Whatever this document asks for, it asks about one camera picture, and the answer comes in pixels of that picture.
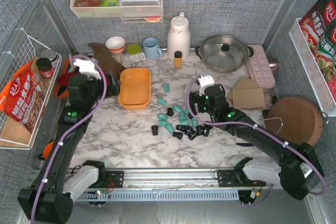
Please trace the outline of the red cloth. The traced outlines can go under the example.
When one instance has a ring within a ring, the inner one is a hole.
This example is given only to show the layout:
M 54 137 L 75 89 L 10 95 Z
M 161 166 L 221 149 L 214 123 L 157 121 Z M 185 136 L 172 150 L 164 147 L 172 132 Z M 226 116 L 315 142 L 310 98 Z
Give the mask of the red cloth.
M 69 92 L 68 92 L 69 80 L 72 76 L 77 75 L 77 74 L 79 74 L 79 71 L 68 72 L 68 73 L 61 75 L 57 79 L 56 89 L 54 91 L 54 97 L 59 98 L 59 99 L 64 99 L 64 98 L 69 97 Z M 112 76 L 110 74 L 107 74 L 106 72 L 104 72 L 104 75 L 107 81 L 106 97 L 111 97 L 115 95 L 115 92 L 112 86 Z

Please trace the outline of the brown cloth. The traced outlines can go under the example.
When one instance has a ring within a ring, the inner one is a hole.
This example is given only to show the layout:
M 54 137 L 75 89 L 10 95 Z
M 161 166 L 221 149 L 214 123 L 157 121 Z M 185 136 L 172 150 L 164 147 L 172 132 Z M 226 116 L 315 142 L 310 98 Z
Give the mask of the brown cloth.
M 90 42 L 88 43 L 88 46 L 93 50 L 94 56 L 98 60 L 101 69 L 106 72 L 111 71 L 113 76 L 119 80 L 122 71 L 125 70 L 125 67 L 112 57 L 112 53 L 107 49 L 107 47 L 96 42 Z

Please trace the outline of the orange plastic storage basket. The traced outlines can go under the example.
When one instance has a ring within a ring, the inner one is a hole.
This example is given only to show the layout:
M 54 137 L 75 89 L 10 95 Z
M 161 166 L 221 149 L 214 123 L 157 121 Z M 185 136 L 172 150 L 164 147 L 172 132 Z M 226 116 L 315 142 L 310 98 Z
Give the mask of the orange plastic storage basket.
M 125 110 L 145 110 L 151 101 L 151 73 L 147 68 L 128 68 L 120 76 L 119 104 Z

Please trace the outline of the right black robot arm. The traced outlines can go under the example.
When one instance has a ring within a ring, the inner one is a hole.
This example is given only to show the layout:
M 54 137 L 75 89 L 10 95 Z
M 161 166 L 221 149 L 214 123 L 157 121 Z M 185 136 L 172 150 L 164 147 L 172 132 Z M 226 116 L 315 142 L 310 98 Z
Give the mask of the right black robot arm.
M 204 94 L 188 90 L 186 104 L 193 117 L 206 112 L 211 118 L 207 125 L 246 140 L 273 159 L 280 167 L 276 175 L 279 183 L 291 197 L 302 200 L 307 194 L 326 192 L 324 173 L 313 147 L 308 143 L 287 142 L 266 131 L 246 113 L 229 106 L 219 84 L 205 88 Z

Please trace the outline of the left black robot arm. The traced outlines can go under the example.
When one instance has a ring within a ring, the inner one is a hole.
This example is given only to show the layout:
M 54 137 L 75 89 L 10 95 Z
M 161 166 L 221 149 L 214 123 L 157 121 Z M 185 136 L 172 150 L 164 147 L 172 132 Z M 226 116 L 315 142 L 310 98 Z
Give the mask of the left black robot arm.
M 98 161 L 86 161 L 69 180 L 66 174 L 94 112 L 105 97 L 118 95 L 119 83 L 110 72 L 98 79 L 77 73 L 69 79 L 68 92 L 70 104 L 61 112 L 49 156 L 32 185 L 18 194 L 18 202 L 31 223 L 66 223 L 84 190 L 105 181 L 104 163 Z

